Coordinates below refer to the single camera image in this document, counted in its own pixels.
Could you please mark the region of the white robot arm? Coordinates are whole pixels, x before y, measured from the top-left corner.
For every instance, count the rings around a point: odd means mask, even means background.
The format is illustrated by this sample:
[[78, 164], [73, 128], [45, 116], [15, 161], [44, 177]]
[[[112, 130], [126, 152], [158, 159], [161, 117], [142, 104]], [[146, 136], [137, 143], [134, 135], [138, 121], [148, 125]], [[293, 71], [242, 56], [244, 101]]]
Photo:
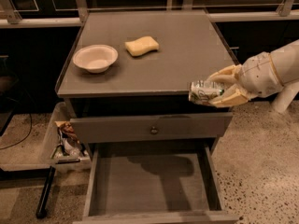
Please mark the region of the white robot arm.
[[299, 79], [299, 41], [248, 58], [243, 64], [227, 66], [208, 81], [223, 83], [223, 95], [209, 101], [216, 107], [243, 105], [256, 97], [266, 98]]

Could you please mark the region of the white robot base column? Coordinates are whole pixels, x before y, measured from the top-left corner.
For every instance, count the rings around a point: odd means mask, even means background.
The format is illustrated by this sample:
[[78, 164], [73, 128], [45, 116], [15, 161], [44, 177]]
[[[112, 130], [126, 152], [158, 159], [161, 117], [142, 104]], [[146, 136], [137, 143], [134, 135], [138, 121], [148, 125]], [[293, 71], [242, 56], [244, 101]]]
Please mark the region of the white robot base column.
[[284, 113], [298, 92], [299, 81], [286, 85], [271, 104], [272, 108], [278, 113]]

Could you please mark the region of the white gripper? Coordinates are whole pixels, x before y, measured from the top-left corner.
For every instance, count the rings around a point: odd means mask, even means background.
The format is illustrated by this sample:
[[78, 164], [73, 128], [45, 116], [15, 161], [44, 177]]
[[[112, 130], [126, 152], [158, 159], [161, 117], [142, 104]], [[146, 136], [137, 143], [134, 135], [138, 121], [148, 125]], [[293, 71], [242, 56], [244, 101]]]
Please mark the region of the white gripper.
[[207, 81], [233, 85], [223, 95], [213, 98], [209, 103], [216, 107], [243, 105], [248, 100], [247, 91], [252, 97], [265, 98], [282, 91], [272, 58], [268, 52], [262, 52], [248, 58], [243, 65], [230, 65], [213, 73]]

